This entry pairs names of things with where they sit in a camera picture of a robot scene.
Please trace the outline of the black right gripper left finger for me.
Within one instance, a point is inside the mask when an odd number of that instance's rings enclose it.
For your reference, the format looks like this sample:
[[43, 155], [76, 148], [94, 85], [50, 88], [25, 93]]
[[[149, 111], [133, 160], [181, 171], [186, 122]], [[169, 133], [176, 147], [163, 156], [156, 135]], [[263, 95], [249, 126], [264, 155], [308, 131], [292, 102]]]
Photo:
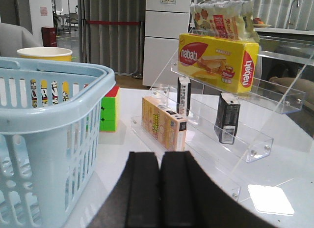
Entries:
[[152, 152], [130, 152], [115, 187], [90, 228], [158, 228], [159, 167]]

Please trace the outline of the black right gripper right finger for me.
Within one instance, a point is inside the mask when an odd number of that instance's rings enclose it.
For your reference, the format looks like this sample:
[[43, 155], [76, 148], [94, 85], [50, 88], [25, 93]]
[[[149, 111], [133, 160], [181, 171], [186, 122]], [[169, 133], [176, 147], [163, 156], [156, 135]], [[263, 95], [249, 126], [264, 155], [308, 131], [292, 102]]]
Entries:
[[225, 194], [190, 152], [166, 152], [161, 164], [165, 228], [255, 228], [257, 219]]

